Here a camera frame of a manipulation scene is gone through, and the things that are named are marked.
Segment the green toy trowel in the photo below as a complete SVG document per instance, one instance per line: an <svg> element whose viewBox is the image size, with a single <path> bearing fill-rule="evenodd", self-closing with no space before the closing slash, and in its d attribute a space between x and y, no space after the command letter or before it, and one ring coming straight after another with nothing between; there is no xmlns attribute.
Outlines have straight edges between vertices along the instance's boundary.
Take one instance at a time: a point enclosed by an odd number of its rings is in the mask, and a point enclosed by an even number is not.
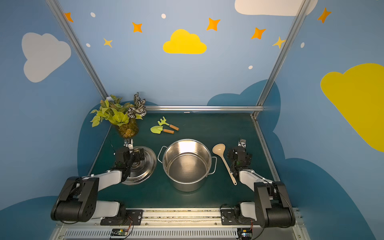
<svg viewBox="0 0 384 240"><path fill-rule="evenodd" d="M163 126L153 126L153 127L151 127L151 132L154 134L161 134L162 132L168 133L168 134L174 134L175 133L173 130L164 129Z"/></svg>

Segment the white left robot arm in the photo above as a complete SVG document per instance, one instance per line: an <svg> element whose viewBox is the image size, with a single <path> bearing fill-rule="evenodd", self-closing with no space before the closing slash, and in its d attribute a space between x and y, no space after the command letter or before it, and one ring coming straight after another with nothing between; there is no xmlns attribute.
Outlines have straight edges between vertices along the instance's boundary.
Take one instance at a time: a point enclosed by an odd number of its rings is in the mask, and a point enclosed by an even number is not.
<svg viewBox="0 0 384 240"><path fill-rule="evenodd" d="M126 223L124 204L99 201L98 192L124 182L131 175L133 165L145 160L145 154L142 148L124 147L115 157L114 166L102 174L68 178L52 208L51 219L65 224L105 218Z"/></svg>

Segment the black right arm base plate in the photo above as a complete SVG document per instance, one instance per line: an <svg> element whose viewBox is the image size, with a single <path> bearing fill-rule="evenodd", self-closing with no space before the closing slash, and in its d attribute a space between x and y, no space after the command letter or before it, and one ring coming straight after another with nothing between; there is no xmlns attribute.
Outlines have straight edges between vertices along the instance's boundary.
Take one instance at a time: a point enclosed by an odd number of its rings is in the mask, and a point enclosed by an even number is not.
<svg viewBox="0 0 384 240"><path fill-rule="evenodd" d="M220 210L221 221L223 226L229 225L241 225L241 226L250 226L258 225L257 220L243 216L240 209L229 209L224 208Z"/></svg>

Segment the left small circuit board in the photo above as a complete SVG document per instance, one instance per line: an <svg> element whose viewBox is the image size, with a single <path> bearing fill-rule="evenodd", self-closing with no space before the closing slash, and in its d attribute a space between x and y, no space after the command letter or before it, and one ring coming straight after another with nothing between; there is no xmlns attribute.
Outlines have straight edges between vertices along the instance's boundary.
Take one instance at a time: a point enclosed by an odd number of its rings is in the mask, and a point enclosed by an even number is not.
<svg viewBox="0 0 384 240"><path fill-rule="evenodd" d="M128 229L112 229L110 237L125 238L128 234L129 234Z"/></svg>

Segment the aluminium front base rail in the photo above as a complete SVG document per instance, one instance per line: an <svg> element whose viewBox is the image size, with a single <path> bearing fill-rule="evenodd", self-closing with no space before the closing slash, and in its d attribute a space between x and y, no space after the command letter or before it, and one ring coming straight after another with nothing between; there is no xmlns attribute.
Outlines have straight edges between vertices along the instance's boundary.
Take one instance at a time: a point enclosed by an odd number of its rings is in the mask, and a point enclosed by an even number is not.
<svg viewBox="0 0 384 240"><path fill-rule="evenodd" d="M140 226L101 226L100 219L67 225L58 223L52 240L237 240L237 229L251 229L256 240L308 240L309 233L299 209L296 224L289 228L261 228L260 225L223 226L221 208L146 208ZM111 238L112 229L128 229L125 238Z"/></svg>

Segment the aluminium back frame rail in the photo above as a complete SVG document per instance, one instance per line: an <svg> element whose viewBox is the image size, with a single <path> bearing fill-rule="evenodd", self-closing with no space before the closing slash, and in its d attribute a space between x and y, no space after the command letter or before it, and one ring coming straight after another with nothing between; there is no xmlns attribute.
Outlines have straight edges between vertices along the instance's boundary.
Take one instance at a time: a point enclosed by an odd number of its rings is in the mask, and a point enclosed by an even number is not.
<svg viewBox="0 0 384 240"><path fill-rule="evenodd" d="M152 112L262 112L262 106L146 106Z"/></svg>

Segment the aluminium frame rail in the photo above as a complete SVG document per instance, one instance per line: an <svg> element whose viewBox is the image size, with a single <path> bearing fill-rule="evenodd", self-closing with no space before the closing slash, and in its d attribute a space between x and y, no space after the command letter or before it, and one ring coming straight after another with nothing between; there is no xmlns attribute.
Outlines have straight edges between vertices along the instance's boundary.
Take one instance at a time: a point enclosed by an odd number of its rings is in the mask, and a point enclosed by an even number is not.
<svg viewBox="0 0 384 240"><path fill-rule="evenodd" d="M152 112L262 112L262 106L146 106Z"/></svg>
<svg viewBox="0 0 384 240"><path fill-rule="evenodd" d="M259 141L261 143L264 155L265 155L267 163L269 165L269 169L270 169L270 171L272 173L273 180L274 181L280 181L280 177L279 177L279 174L277 172L276 166L274 164L274 161L272 159L271 153L270 153L269 148L267 146L267 143L265 141L265 138L264 138L264 135L262 133L262 129L260 127L260 124L259 124L259 122L257 120L258 114L259 114L259 112L253 112L251 114L251 118L253 120L253 123L254 123L255 129L256 129Z"/></svg>

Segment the aluminium left frame post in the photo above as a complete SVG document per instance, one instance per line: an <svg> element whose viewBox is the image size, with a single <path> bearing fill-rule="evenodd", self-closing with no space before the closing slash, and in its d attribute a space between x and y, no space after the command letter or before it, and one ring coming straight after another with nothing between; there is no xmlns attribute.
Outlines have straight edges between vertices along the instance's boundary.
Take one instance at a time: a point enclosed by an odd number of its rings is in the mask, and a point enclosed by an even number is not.
<svg viewBox="0 0 384 240"><path fill-rule="evenodd" d="M71 27L71 22L67 19L59 1L46 0L46 3L49 6L51 12L54 14L56 20L58 21L65 35L67 36L78 57L80 58L83 66L85 67L98 92L100 93L102 99L105 100L109 95L101 79L99 78L95 68L93 67L90 59L88 58L85 49L82 47L74 29Z"/></svg>

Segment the small circuit board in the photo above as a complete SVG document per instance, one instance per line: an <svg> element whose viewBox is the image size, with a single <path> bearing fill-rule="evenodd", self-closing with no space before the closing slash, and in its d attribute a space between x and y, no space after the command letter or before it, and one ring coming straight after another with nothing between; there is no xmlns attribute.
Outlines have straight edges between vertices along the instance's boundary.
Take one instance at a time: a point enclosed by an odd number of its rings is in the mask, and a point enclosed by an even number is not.
<svg viewBox="0 0 384 240"><path fill-rule="evenodd" d="M251 229L237 229L238 240L251 240L253 238L253 231Z"/></svg>
<svg viewBox="0 0 384 240"><path fill-rule="evenodd" d="M125 238L128 234L129 234L128 229L112 229L110 237Z"/></svg>

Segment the beige plastic ladle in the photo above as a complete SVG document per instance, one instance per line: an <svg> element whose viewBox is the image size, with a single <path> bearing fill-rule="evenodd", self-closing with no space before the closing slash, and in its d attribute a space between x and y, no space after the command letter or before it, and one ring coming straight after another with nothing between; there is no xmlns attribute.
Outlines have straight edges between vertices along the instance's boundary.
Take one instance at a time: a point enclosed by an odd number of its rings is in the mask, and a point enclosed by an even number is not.
<svg viewBox="0 0 384 240"><path fill-rule="evenodd" d="M231 178L231 181L236 186L237 185L237 181L236 181L235 177L233 176L233 173L231 172L231 169L230 169L230 167L229 167L229 165L228 165L228 163L227 163L227 161L226 161L226 159L224 157L225 150L226 150L225 144L217 144L217 145L215 145L213 147L213 153L216 154L217 156L219 156L222 159L222 161L223 161L223 163L224 163L224 165L225 165L225 167L227 169L227 172L228 172L228 174L229 174L229 176Z"/></svg>

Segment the aluminium right frame rail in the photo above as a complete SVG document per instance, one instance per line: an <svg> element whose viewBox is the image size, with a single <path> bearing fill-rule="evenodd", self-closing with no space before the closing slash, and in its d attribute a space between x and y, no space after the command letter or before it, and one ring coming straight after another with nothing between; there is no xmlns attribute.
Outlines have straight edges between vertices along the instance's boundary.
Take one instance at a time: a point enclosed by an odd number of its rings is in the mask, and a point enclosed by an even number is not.
<svg viewBox="0 0 384 240"><path fill-rule="evenodd" d="M253 120L253 123L254 123L255 129L256 129L259 141L261 143L264 155L265 155L267 163L269 165L269 169L270 169L270 171L272 173L273 180L274 181L280 181L280 177L279 177L279 174L277 172L276 166L274 164L274 161L272 159L271 153L270 153L269 148L267 146L267 143L265 141L265 138L264 138L264 135L262 133L262 129L260 127L260 124L259 124L259 122L257 120L258 114L259 114L259 112L253 112L251 114L251 118Z"/></svg>

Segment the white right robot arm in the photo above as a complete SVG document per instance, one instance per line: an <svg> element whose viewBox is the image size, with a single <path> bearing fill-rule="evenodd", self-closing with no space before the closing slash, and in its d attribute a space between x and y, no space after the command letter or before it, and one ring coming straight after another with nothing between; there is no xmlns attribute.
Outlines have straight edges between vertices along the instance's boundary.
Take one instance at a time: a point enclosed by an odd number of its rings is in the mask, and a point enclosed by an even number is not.
<svg viewBox="0 0 384 240"><path fill-rule="evenodd" d="M252 154L244 147L230 149L230 171L237 182L254 192L252 202L240 203L240 213L254 219L262 228L289 228L296 224L295 214L286 186L282 182L268 180L250 168Z"/></svg>

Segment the right small circuit board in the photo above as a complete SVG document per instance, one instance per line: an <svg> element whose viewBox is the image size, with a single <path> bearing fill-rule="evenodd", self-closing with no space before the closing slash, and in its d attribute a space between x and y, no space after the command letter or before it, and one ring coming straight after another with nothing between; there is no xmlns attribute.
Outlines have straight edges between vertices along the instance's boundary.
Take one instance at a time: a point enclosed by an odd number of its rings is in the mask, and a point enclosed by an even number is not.
<svg viewBox="0 0 384 240"><path fill-rule="evenodd" d="M253 231L251 229L237 229L238 240L251 240L253 238Z"/></svg>

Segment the stainless steel pot lid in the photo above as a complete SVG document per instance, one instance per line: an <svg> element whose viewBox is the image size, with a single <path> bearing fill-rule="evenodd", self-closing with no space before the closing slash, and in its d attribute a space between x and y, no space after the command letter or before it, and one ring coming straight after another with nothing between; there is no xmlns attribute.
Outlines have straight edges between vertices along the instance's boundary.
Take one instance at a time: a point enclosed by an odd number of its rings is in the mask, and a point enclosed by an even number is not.
<svg viewBox="0 0 384 240"><path fill-rule="evenodd" d="M133 164L131 174L122 184L134 186L143 183L151 177L157 166L157 157L154 151L148 147L137 146L136 149L143 149L145 159Z"/></svg>

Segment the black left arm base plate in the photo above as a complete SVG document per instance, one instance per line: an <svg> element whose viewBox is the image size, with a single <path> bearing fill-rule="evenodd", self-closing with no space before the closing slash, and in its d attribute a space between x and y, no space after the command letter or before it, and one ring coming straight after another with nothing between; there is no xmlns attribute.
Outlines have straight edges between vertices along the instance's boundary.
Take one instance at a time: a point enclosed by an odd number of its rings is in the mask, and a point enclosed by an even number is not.
<svg viewBox="0 0 384 240"><path fill-rule="evenodd" d="M143 210L128 209L124 214L118 213L115 217L105 217L101 220L101 226L140 226L143 220Z"/></svg>

